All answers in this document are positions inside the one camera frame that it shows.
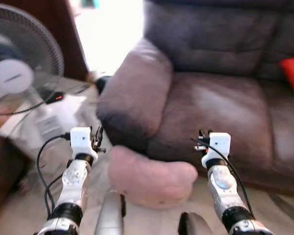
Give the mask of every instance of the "wooden cabinet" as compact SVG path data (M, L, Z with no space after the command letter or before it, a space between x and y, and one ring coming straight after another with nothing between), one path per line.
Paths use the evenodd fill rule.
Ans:
M0 206L28 163L25 155L0 137Z

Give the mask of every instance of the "electric fan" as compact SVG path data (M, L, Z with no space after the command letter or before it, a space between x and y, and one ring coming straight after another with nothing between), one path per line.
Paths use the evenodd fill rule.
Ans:
M0 115L35 108L27 129L37 129L42 141L72 128L76 123L63 128L62 112L45 104L48 97L39 96L42 89L55 92L63 72L61 50L49 31L26 12L0 4Z

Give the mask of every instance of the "sofa backrest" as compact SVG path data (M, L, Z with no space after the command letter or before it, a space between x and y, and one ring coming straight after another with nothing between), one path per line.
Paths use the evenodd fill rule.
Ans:
M144 15L144 36L176 71L276 79L294 56L294 0L145 0Z

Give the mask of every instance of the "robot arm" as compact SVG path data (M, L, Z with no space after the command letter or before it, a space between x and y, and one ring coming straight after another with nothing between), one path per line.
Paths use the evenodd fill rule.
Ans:
M206 137L204 132L200 131L198 140L212 146L227 159L231 141L228 133L210 133L209 137ZM198 144L195 150L206 153L201 163L208 169L208 189L214 199L216 214L229 235L273 235L262 223L255 220L241 200L237 193L236 180L228 169L226 161L215 150L205 145ZM185 219L185 214L183 219L188 225L184 226L186 229L179 231L180 235L206 235L200 229L187 230L195 227L191 224L194 220Z
M63 173L63 189L55 209L37 235L79 234L87 206L88 174L98 155L92 147L90 127L74 127L70 136L73 161Z

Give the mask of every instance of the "white fan hub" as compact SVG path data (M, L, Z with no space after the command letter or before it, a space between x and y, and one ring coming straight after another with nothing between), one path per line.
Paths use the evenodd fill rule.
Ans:
M21 60L5 59L0 61L0 89L17 94L27 90L33 83L34 72Z

